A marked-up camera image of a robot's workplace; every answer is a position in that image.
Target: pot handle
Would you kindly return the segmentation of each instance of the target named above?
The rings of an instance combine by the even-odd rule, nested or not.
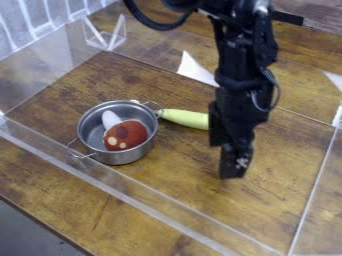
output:
[[[158,117],[162,115],[162,113],[164,113],[164,108],[161,107],[161,105],[160,105],[156,101],[146,101],[146,102],[144,102],[144,103],[141,103],[141,104],[145,105],[148,108],[149,108],[148,105],[154,105],[154,106],[157,106],[158,109],[152,109],[152,108],[150,108],[150,109],[154,111],[156,118],[158,118]]]
[[[88,154],[85,156],[77,156],[76,154],[72,153],[72,148],[70,148],[70,145],[78,140],[78,138],[76,138],[74,140],[72,140],[69,143],[68,143],[68,146],[66,146],[66,149],[68,149],[68,153],[70,154],[72,157],[74,157],[76,159],[84,159],[89,156],[93,156],[96,155],[96,153],[92,153],[92,154]]]

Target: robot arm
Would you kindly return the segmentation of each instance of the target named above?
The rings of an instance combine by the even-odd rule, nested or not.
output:
[[[149,20],[132,0],[124,3],[136,19],[156,30],[180,26],[193,11],[211,20],[219,53],[215,81],[219,88],[209,104],[209,145],[221,146],[221,179],[243,177],[252,159],[253,128],[268,120],[273,88],[279,87],[267,66],[275,62],[277,45],[271,27],[268,0],[161,0],[181,12],[172,24]]]

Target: yellow-green handle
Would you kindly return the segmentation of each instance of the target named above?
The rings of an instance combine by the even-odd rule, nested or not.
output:
[[[158,110],[157,114],[161,115],[161,118],[177,123],[180,125],[208,130],[208,114],[180,110],[180,109],[164,109]]]

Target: black cable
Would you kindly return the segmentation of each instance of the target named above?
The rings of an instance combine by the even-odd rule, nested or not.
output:
[[[165,24],[164,23],[157,23],[157,22],[152,21],[142,14],[142,12],[138,10],[133,0],[122,0],[122,2],[125,4],[130,14],[136,18],[136,20],[138,22],[141,22],[148,28],[158,30],[158,31],[172,30],[172,29],[177,28],[179,26],[181,26],[183,23],[185,22],[187,18],[189,17],[189,15],[192,14],[192,11],[183,14],[173,23],[165,23]]]

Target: stainless steel pot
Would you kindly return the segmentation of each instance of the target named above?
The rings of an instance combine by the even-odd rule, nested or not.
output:
[[[98,162],[109,165],[128,164],[138,160],[150,150],[153,145],[153,138],[157,130],[156,110],[150,109],[148,105],[160,105],[153,102],[138,103],[134,100],[114,100],[101,103],[89,109],[82,115],[77,125],[77,138],[68,143],[68,152],[74,158],[92,157]],[[145,128],[148,138],[145,142],[134,148],[121,151],[108,151],[102,144],[104,126],[101,123],[101,114],[105,110],[110,110],[121,118],[121,120],[138,120]],[[80,140],[85,145],[89,154],[78,156],[72,152],[70,146],[76,140]]]

